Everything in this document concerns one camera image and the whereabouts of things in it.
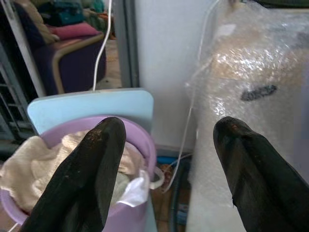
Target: bubble wrap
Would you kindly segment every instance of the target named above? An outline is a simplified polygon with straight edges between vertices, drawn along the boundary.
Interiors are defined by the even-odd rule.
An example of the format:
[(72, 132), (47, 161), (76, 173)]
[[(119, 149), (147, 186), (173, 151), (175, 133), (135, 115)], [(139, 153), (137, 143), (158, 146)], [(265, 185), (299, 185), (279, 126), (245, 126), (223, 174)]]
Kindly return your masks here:
[(211, 204), (233, 206), (212, 138), (220, 118), (245, 121), (293, 162), (294, 113), (308, 54), (308, 15), (256, 3), (226, 18), (212, 43), (202, 41), (197, 71), (187, 84), (198, 124), (190, 181)]

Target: white towel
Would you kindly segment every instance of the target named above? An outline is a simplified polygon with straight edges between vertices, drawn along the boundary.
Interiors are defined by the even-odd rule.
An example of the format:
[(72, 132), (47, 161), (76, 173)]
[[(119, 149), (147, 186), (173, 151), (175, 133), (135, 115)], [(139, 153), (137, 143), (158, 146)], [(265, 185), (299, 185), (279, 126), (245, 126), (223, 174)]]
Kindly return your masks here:
[[(38, 136), (26, 140), (16, 152), (3, 164), (0, 170), (0, 187), (10, 192), (16, 204), (24, 211), (31, 212), (43, 194), (48, 182), (60, 163), (75, 149), (87, 131), (68, 134), (60, 144), (49, 149)], [(124, 154), (119, 165), (119, 172), (135, 178), (139, 170), (145, 168), (141, 153), (135, 146), (126, 142)], [(121, 188), (114, 189), (113, 202), (122, 194), (115, 192), (123, 189), (129, 179), (116, 180), (122, 182)]]

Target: light blue board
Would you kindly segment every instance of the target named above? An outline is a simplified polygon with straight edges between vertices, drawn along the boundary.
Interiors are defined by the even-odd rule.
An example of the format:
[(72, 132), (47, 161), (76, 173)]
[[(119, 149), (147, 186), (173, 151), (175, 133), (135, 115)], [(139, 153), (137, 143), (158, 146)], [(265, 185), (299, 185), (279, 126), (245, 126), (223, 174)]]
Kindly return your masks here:
[(28, 115), (38, 134), (61, 123), (87, 116), (122, 116), (151, 130), (154, 99), (141, 88), (108, 89), (38, 98)]

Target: purple chair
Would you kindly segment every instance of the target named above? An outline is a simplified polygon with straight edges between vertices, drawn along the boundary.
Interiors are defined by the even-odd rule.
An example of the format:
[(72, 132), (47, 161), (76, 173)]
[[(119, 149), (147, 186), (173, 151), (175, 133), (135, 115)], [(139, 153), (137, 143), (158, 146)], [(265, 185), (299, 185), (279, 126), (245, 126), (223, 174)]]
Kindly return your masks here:
[[(89, 90), (104, 35), (84, 36), (45, 44), (22, 5), (14, 3), (47, 95)], [(100, 81), (106, 72), (106, 54), (99, 63)]]

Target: purple bucket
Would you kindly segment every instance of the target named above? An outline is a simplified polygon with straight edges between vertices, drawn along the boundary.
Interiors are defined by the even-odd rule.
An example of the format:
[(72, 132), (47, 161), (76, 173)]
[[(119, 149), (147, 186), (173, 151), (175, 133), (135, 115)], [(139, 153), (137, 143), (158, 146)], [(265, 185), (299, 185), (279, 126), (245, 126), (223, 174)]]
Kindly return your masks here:
[[(72, 120), (46, 131), (41, 135), (41, 138), (46, 142), (47, 146), (53, 147), (59, 144), (62, 137), (66, 134), (92, 129), (101, 120), (107, 117), (109, 116), (93, 116)], [(126, 140), (133, 144), (142, 153), (146, 160), (150, 179), (153, 179), (156, 163), (156, 149), (151, 136), (140, 125), (125, 118), (118, 118), (124, 122), (126, 128)], [(18, 208), (14, 200), (10, 197), (8, 191), (1, 190), (0, 196), (2, 205), (8, 215), (18, 224), (22, 225), (28, 215)], [(144, 232), (146, 223), (146, 205), (147, 203), (144, 203), (132, 208), (128, 205), (117, 203), (110, 207), (103, 231)]]

